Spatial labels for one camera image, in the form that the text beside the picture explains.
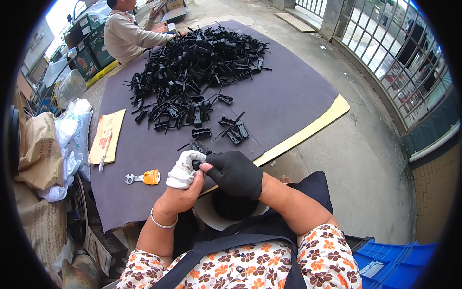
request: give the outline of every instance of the wrench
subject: wrench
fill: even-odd
[[[134,176],[132,173],[129,173],[128,175],[125,176],[127,179],[125,180],[125,183],[127,184],[133,184],[135,181],[143,181],[144,175],[141,176]],[[160,180],[160,173],[157,172],[157,181]]]

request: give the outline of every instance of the hand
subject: hand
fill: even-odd
[[[173,169],[168,173],[167,186],[176,189],[187,189],[194,179],[196,171],[193,169],[193,161],[204,162],[206,156],[202,153],[190,150],[182,152]]]
[[[187,189],[167,187],[165,193],[154,204],[155,210],[165,215],[176,215],[192,208],[204,186],[204,176],[204,172],[197,171]]]
[[[232,196],[257,200],[261,194],[263,169],[238,151],[210,154],[201,170]]]

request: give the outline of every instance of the hair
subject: hair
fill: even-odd
[[[118,0],[108,0],[108,1],[107,1],[108,6],[109,6],[111,9],[114,9],[114,7],[117,5],[117,1],[118,1]]]

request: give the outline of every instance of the orange floral pattern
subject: orange floral pattern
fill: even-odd
[[[116,289],[149,289],[185,255],[167,267],[159,256],[134,250]],[[350,247],[333,225],[318,226],[307,233],[297,260],[307,288],[362,289]],[[291,266],[288,243],[273,240],[248,244],[204,256],[175,289],[284,289]]]

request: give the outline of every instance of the bracelet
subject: bracelet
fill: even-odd
[[[154,217],[152,216],[152,209],[151,209],[151,220],[154,222],[154,224],[158,225],[159,227],[161,228],[164,228],[164,229],[170,229],[170,228],[173,228],[176,223],[178,222],[178,214],[176,215],[176,221],[173,223],[173,225],[170,225],[170,226],[162,226],[160,225],[159,223],[157,223],[156,221],[154,221]]]

